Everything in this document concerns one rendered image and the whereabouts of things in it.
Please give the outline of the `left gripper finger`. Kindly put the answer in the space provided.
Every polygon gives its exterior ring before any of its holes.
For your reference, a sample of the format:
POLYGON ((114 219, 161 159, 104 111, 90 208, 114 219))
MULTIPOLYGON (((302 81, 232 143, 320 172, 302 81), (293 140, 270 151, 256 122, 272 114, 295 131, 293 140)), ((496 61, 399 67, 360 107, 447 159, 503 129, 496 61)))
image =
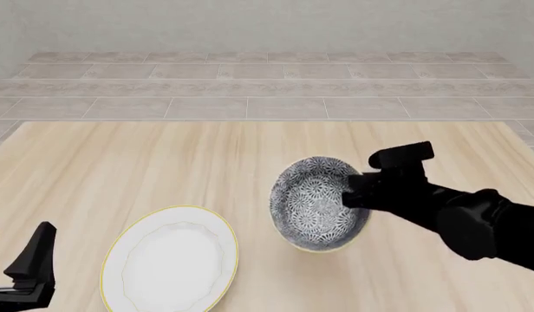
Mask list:
POLYGON ((38 225, 31 239, 15 261, 4 270, 15 287, 55 285, 53 253, 56 228, 49 222, 38 225))

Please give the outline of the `black white patterned bowl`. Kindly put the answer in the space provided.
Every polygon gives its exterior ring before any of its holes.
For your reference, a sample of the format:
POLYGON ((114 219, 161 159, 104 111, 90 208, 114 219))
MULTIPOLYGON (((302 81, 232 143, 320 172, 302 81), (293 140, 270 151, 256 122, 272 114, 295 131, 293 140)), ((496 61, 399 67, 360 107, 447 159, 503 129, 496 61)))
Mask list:
POLYGON ((358 172, 336 158, 298 160, 277 177, 270 215, 281 236, 300 250, 326 253, 351 244, 367 224, 370 210, 350 209, 342 194, 358 172))

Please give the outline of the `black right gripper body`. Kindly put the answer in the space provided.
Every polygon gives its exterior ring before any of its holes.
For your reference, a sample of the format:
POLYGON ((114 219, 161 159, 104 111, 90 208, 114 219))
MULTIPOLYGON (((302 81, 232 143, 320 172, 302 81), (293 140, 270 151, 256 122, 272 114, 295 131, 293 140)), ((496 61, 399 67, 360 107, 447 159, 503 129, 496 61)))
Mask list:
POLYGON ((370 176, 367 208, 395 214, 408 214, 428 210, 432 205, 431 197, 438 186, 427 179, 385 176, 374 173, 370 176))

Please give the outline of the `white plate with yellow rim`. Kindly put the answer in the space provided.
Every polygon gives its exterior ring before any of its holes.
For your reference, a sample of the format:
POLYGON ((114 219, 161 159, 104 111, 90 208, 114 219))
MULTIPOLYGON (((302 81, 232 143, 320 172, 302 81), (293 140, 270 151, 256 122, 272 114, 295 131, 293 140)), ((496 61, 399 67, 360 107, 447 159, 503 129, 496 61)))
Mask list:
POLYGON ((237 269, 230 224, 213 210, 175 205, 115 239, 101 266, 101 298, 107 312, 209 312, 237 269))

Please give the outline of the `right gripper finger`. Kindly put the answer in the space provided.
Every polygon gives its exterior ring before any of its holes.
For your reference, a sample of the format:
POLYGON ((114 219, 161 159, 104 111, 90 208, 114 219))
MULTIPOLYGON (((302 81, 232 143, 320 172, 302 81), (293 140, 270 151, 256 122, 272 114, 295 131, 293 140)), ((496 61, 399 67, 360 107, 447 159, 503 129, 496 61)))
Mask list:
POLYGON ((349 175, 346 178, 347 191, 342 193, 342 204, 350 209, 368 209, 372 193, 373 174, 349 175))

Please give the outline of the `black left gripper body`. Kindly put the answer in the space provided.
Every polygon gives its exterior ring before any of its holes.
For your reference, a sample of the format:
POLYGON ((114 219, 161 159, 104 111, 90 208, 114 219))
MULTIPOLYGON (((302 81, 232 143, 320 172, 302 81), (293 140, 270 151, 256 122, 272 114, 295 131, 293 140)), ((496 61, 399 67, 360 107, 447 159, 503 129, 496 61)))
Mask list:
POLYGON ((0 288, 0 308, 47 308, 55 293, 52 283, 0 288))

